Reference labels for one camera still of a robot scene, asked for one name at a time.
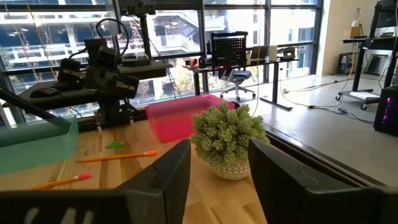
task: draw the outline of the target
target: cardboard box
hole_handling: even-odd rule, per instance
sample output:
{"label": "cardboard box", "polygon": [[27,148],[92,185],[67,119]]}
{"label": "cardboard box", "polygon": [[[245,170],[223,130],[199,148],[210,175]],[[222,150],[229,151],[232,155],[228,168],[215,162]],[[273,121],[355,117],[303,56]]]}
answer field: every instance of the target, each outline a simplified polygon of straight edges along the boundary
{"label": "cardboard box", "polygon": [[361,27],[348,27],[343,32],[343,38],[354,38],[359,37],[361,35]]}

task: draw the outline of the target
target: green eraser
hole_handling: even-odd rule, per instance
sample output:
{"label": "green eraser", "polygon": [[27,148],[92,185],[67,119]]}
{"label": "green eraser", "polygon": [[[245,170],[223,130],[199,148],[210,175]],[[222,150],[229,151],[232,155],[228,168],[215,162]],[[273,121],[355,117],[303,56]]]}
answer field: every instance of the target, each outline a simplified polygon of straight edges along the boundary
{"label": "green eraser", "polygon": [[108,146],[106,146],[107,149],[109,148],[115,148],[115,147],[123,147],[124,142],[111,142]]}

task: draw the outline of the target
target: pencil eraser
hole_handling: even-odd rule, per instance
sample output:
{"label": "pencil eraser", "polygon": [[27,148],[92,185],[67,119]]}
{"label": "pencil eraser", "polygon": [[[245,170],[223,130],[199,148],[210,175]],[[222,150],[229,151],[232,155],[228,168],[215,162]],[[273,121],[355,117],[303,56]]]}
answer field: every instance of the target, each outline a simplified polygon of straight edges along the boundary
{"label": "pencil eraser", "polygon": [[79,180],[88,179],[91,177],[91,173],[84,173],[79,175]]}
{"label": "pencil eraser", "polygon": [[154,156],[157,154],[157,151],[147,151],[148,156]]}

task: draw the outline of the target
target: wooden tabletop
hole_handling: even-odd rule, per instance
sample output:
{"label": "wooden tabletop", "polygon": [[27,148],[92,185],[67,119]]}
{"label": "wooden tabletop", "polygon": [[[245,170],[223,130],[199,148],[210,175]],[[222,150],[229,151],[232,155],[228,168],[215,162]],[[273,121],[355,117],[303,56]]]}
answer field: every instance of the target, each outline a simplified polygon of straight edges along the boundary
{"label": "wooden tabletop", "polygon": [[[107,149],[114,141],[125,141],[124,147]],[[81,133],[75,156],[69,160],[38,166],[7,175],[0,175],[0,190],[28,189],[47,182],[91,172],[92,178],[54,189],[111,189],[134,177],[152,164],[179,141],[162,144],[148,121],[134,127],[121,126]],[[76,160],[156,150],[158,155],[79,164]],[[214,175],[209,166],[197,158],[192,145],[191,180],[183,223],[267,223],[250,177],[243,180],[223,180]]]}

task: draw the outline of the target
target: potted plant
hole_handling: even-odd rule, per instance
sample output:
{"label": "potted plant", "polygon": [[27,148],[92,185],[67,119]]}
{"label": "potted plant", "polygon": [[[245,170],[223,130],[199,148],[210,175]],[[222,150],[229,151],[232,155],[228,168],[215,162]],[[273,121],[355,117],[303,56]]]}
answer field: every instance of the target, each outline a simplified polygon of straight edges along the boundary
{"label": "potted plant", "polygon": [[262,117],[252,118],[249,106],[230,110],[227,103],[193,115],[196,133],[191,135],[199,158],[209,163],[218,177],[238,180],[249,175],[248,148],[251,138],[269,143]]}

